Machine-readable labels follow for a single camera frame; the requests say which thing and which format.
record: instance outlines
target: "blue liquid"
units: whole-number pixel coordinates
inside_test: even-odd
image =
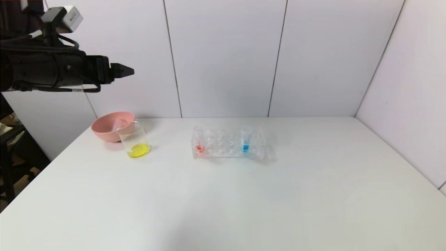
[[[248,142],[245,141],[245,143],[242,146],[242,152],[248,152],[248,149],[249,149]]]

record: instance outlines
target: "panel seam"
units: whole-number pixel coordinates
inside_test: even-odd
[[[269,111],[271,110],[271,102],[273,100],[274,82],[276,81],[277,64],[279,63],[280,46],[282,45],[283,27],[285,26],[285,17],[286,17],[287,7],[288,7],[288,0],[286,0],[285,13],[283,14],[282,31],[281,31],[280,40],[279,40],[279,50],[277,51],[276,68],[274,69],[273,87],[271,88],[271,97],[269,98],[269,107],[268,107],[267,117],[269,117]]]
[[[169,21],[167,20],[167,9],[166,9],[166,2],[165,2],[165,0],[163,0],[163,5],[164,5],[164,15],[166,17],[167,34],[169,36],[170,54],[172,55],[173,74],[175,75],[175,85],[177,86],[178,104],[180,105],[180,115],[181,115],[181,118],[183,118],[183,112],[181,110],[180,91],[178,89],[177,71],[175,70],[175,61],[173,59],[172,41],[170,40]]]
[[[370,88],[370,85],[372,84],[373,79],[375,78],[376,72],[378,71],[378,68],[380,67],[381,61],[383,60],[384,54],[386,53],[386,50],[387,50],[387,47],[389,46],[389,42],[390,42],[390,39],[392,38],[393,31],[395,30],[395,27],[398,24],[398,20],[400,19],[400,15],[401,15],[401,12],[403,11],[405,3],[406,3],[406,0],[404,0],[403,4],[401,5],[401,9],[400,9],[400,12],[398,13],[398,17],[396,18],[395,25],[393,26],[392,32],[390,33],[389,39],[387,40],[386,47],[384,48],[383,54],[381,55],[381,58],[380,58],[380,61],[378,62],[378,65],[376,66],[375,71],[373,72],[372,78],[370,79],[370,82],[368,83],[368,86],[367,86],[367,89],[365,90],[364,96],[361,99],[361,102],[359,103],[358,109],[356,110],[356,113],[355,113],[355,115],[353,117],[356,117],[358,115],[359,108],[361,107],[362,103],[364,102],[365,96],[367,95],[367,92],[368,92],[368,90]]]

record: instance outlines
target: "pink bowl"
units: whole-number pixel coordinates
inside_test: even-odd
[[[122,123],[120,129],[123,129],[129,124],[133,124],[132,121],[135,120],[135,115],[129,112],[110,113],[95,120],[91,125],[91,129],[103,141],[118,142],[121,139],[119,138],[119,134],[113,131],[113,126],[119,120]]]

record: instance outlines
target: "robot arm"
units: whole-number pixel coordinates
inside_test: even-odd
[[[132,68],[109,64],[105,56],[87,55],[78,49],[76,41],[61,35],[74,32],[83,20],[74,6],[53,7],[43,12],[42,1],[0,4],[2,92],[99,92],[101,85],[134,74]],[[73,46],[64,45],[60,39]],[[67,88],[83,84],[93,84],[96,88]]]

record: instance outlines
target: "yellow liquid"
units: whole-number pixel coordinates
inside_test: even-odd
[[[146,155],[150,151],[150,147],[147,144],[137,144],[132,147],[131,152],[127,152],[130,158],[138,158]]]

